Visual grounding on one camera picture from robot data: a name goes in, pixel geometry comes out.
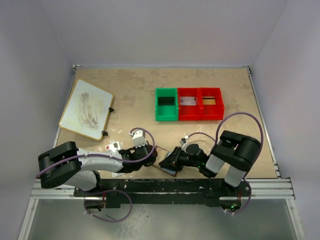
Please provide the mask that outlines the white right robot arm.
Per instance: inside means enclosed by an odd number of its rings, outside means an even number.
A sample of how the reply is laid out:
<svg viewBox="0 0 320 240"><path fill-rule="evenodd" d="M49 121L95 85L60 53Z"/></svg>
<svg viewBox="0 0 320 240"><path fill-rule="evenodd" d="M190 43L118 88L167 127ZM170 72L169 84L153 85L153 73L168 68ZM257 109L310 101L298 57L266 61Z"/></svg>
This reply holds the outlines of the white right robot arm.
<svg viewBox="0 0 320 240"><path fill-rule="evenodd" d="M196 143L185 143L175 147L159 166L174 172L182 171L183 167L194 167L205 177L214 178L224 164L229 164L222 190L233 196L240 190L240 183L259 157L262 146L263 143L254 137L225 130L210 154L205 154Z"/></svg>

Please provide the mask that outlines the gold VIP credit card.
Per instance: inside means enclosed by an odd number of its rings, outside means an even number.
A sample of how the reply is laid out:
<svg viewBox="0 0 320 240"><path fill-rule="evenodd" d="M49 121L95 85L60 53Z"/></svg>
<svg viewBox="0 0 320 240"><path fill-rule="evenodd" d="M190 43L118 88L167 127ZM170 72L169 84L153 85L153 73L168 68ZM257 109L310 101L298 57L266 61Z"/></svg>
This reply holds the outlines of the gold VIP credit card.
<svg viewBox="0 0 320 240"><path fill-rule="evenodd" d="M157 146L156 147L157 151L157 158L156 158L156 163L159 164L161 161L163 161L169 154L170 152L162 147Z"/></svg>

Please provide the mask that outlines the brown leather card holder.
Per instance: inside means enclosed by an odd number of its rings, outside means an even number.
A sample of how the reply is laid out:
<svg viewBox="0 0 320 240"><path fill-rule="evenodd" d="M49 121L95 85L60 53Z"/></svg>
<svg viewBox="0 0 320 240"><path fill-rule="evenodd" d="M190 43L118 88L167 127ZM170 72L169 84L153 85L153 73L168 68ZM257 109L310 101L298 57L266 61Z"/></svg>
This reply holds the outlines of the brown leather card holder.
<svg viewBox="0 0 320 240"><path fill-rule="evenodd" d="M152 166L172 177L176 177L178 172L176 170L172 170L169 167L169 162L166 161L166 158L171 154L171 152L158 145L155 146L155 150L157 152L157 157Z"/></svg>

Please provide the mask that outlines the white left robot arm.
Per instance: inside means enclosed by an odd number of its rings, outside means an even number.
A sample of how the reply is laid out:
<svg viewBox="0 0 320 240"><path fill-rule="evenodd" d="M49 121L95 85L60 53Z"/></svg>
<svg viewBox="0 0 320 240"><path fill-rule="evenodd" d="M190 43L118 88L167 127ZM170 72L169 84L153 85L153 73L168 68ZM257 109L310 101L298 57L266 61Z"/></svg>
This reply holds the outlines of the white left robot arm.
<svg viewBox="0 0 320 240"><path fill-rule="evenodd" d="M103 191L99 171L132 173L155 163L158 153L147 144L110 152L92 152L78 148L74 141L65 142L38 156L40 180L43 189L70 185L98 196Z"/></svg>

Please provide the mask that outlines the white magnetic stripe card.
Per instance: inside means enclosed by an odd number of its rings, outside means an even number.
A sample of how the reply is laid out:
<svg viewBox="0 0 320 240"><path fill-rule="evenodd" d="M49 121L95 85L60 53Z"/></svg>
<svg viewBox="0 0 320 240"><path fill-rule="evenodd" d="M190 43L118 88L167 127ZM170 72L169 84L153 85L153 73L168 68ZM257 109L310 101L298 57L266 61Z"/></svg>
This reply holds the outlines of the white magnetic stripe card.
<svg viewBox="0 0 320 240"><path fill-rule="evenodd" d="M196 106L197 98L194 96L180 96L179 103L181 106Z"/></svg>

